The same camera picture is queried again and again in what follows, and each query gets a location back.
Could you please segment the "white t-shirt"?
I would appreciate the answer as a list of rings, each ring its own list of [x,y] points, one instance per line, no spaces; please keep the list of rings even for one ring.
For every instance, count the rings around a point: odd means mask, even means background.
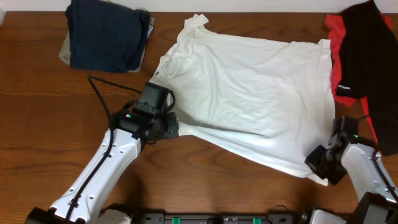
[[[217,34],[194,15],[151,82],[174,95],[179,133],[322,185],[305,158],[326,145],[335,118],[331,42]]]

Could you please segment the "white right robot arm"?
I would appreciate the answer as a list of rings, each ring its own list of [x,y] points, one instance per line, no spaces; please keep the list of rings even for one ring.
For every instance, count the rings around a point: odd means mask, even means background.
[[[319,145],[305,163],[319,178],[332,184],[349,175],[359,202],[354,212],[345,217],[312,208],[303,213],[300,223],[397,224],[397,187],[372,140],[336,133],[327,148]]]

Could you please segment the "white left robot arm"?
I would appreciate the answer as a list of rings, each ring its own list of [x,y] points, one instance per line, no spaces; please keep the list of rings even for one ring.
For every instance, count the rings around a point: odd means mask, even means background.
[[[97,152],[72,186],[48,210],[35,207],[26,223],[96,223],[102,206],[127,166],[148,142],[176,138],[174,112],[157,116],[120,110],[111,117]]]

